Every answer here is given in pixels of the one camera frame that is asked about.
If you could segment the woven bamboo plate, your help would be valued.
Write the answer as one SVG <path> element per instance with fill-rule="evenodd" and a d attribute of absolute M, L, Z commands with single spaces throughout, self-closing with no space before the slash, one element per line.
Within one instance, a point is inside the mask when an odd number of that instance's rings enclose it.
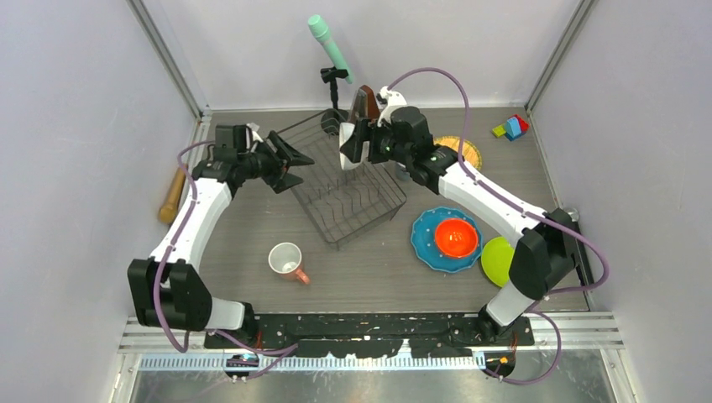
<path fill-rule="evenodd" d="M 434 139 L 437 145 L 447 146 L 450 149 L 458 151 L 460 138 L 457 136 L 441 136 Z M 469 162 L 476 170 L 482 170 L 483 159 L 479 149 L 469 140 L 464 141 L 463 158 Z"/>

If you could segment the blue polka dot plate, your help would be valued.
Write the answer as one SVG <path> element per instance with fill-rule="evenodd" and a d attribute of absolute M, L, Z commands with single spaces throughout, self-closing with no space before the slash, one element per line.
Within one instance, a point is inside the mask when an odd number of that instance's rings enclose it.
<path fill-rule="evenodd" d="M 441 250 L 437 244 L 437 227 L 447 220 L 466 222 L 468 230 L 460 244 L 468 255 L 459 257 L 451 256 Z M 482 235 L 479 227 L 468 214 L 452 207 L 435 207 L 424 211 L 412 224 L 411 245 L 419 260 L 430 269 L 446 274 L 455 274 L 469 269 L 483 252 Z"/>

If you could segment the orange bowl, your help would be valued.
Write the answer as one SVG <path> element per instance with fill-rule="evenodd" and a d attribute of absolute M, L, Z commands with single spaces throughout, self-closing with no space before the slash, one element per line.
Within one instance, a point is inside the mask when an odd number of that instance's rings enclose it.
<path fill-rule="evenodd" d="M 464 219 L 448 218 L 436 226 L 434 242 L 443 255 L 462 259 L 478 248 L 479 235 L 474 225 Z"/>

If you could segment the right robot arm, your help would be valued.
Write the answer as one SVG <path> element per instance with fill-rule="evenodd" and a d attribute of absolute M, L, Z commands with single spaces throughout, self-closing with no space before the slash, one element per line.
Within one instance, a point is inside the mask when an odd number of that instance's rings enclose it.
<path fill-rule="evenodd" d="M 576 266 L 577 232 L 564 210 L 551 212 L 524 202 L 484 175 L 458 153 L 436 144 L 416 107 L 398 107 L 373 122 L 361 118 L 339 127 L 339 152 L 349 163 L 394 161 L 415 183 L 458 203 L 508 240 L 514 249 L 509 279 L 479 311 L 476 334 L 501 344 L 513 323 Z"/>

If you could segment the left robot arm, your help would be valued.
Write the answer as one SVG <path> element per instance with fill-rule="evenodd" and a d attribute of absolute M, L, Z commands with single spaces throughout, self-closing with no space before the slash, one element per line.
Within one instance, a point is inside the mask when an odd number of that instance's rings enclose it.
<path fill-rule="evenodd" d="M 127 269 L 139 324 L 162 329 L 178 350 L 183 346 L 175 330 L 225 331 L 239 348 L 256 340 L 253 307 L 212 296 L 199 275 L 202 256 L 218 219 L 246 181 L 262 180 L 279 194 L 303 182 L 290 168 L 315 163 L 277 132 L 262 138 L 248 124 L 218 125 L 210 146 L 210 156 L 186 176 L 190 193 L 165 237 L 148 258 L 134 259 Z"/>

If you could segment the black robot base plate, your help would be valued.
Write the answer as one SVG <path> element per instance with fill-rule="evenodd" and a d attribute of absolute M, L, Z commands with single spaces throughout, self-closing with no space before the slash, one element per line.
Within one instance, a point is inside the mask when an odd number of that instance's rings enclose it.
<path fill-rule="evenodd" d="M 471 348 L 530 347 L 530 322 L 520 317 L 490 329 L 462 312 L 260 314 L 245 329 L 208 330 L 208 349 L 250 348 L 299 358 L 392 358 L 409 348 L 414 358 L 466 357 Z"/>

